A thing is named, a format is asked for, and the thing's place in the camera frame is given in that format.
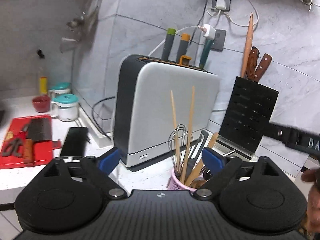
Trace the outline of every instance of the blue gripper pad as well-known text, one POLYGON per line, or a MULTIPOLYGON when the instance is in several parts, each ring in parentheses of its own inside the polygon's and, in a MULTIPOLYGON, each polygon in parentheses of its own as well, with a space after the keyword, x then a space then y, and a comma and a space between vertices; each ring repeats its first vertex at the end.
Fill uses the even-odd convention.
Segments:
POLYGON ((108 176, 120 161, 120 150, 117 147, 113 147, 97 159, 99 170, 103 171, 103 173, 108 176))
POLYGON ((227 164, 226 157, 222 157, 219 153, 209 147, 204 147, 202 150, 202 160, 212 175, 221 171, 227 164))

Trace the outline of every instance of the black knife block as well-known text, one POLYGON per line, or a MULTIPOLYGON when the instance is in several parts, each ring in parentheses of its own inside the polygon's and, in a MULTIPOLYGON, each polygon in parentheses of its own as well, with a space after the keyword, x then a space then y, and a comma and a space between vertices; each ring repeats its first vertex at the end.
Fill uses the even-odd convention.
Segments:
POLYGON ((269 123, 279 92, 236 77, 219 134, 254 153, 269 123))

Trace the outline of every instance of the black smartphone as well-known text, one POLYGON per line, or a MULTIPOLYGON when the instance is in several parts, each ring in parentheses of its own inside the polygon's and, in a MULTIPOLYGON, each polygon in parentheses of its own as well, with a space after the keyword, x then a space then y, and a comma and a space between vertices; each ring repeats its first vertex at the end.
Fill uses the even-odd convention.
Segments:
POLYGON ((87 140, 87 127, 70 127, 60 152, 60 157, 81 159, 84 156, 87 140))

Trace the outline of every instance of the pink mesh basket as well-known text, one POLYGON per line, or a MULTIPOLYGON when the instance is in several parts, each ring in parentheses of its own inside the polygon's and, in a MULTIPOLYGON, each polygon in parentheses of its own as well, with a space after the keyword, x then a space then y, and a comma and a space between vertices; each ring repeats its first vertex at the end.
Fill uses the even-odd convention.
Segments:
POLYGON ((190 190, 190 192, 193 193, 196 191, 196 188, 187 187, 182 184, 174 174, 174 169, 172 169, 171 176, 167 184, 167 190, 190 190))

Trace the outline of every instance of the white logo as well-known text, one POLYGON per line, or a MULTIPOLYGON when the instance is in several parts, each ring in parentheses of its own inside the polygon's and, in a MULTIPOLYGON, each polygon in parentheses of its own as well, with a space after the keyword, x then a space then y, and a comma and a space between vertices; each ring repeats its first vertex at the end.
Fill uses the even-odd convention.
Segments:
POLYGON ((164 193, 162 193, 162 192, 160 192, 159 194, 157 194, 157 197, 159 197, 159 198, 163 198, 163 197, 165 197, 165 194, 164 194, 164 193))

